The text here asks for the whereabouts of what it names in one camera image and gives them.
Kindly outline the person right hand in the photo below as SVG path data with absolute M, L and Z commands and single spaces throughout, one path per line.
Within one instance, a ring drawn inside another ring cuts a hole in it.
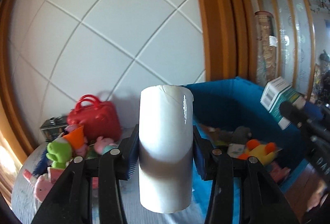
M 322 206 L 328 195 L 329 195 L 328 186 L 323 180 L 320 180 L 317 189 L 314 191 L 314 193 L 308 200 L 307 211 Z

